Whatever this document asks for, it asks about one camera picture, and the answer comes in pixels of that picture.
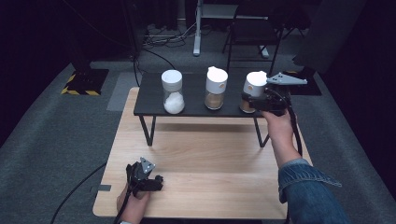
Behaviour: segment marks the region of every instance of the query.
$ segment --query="chair seat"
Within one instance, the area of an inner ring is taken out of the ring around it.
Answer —
[[[243,20],[234,24],[233,44],[276,45],[278,37],[268,21]]]

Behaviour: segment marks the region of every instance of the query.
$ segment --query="spice jar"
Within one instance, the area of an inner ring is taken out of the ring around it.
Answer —
[[[182,75],[177,70],[163,72],[163,107],[170,114],[178,114],[184,109]]]
[[[205,105],[212,110],[220,109],[224,102],[228,74],[215,66],[208,68],[206,76]]]
[[[267,84],[267,74],[265,72],[251,72],[247,74],[244,92],[253,97],[258,97],[264,92],[265,84]],[[241,108],[245,113],[254,113],[256,111],[255,108],[250,108],[248,101],[245,101],[244,99],[241,100],[239,108]]]

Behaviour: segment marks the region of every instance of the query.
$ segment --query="black tabletop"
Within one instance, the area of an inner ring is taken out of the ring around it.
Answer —
[[[218,110],[211,110],[205,106],[206,74],[183,74],[182,93],[185,107],[179,114],[169,114],[163,107],[162,74],[144,74],[134,106],[137,116],[164,117],[230,117],[253,118],[261,117],[258,112],[247,114],[239,108],[241,92],[244,88],[246,75],[229,76],[224,104]]]

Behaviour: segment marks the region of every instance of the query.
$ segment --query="small black table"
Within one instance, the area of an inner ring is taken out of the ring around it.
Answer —
[[[262,114],[255,112],[248,114],[239,108],[241,92],[244,88],[246,75],[229,76],[226,91],[224,92],[224,104],[218,110],[208,109],[205,105],[206,74],[183,74],[183,98],[185,107],[179,114],[169,114],[163,107],[163,84],[162,74],[144,74],[136,104],[134,115],[138,116],[146,136],[148,146],[152,146],[155,130],[156,117],[220,117],[220,118],[253,118],[259,138],[260,147],[264,147],[269,139],[267,135],[262,141],[257,118]],[[153,117],[151,132],[144,120],[145,116]]]

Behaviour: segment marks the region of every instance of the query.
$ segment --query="white powder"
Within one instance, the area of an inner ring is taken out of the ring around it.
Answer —
[[[183,95],[178,91],[172,92],[169,97],[165,100],[165,110],[170,114],[178,114],[184,108]]]

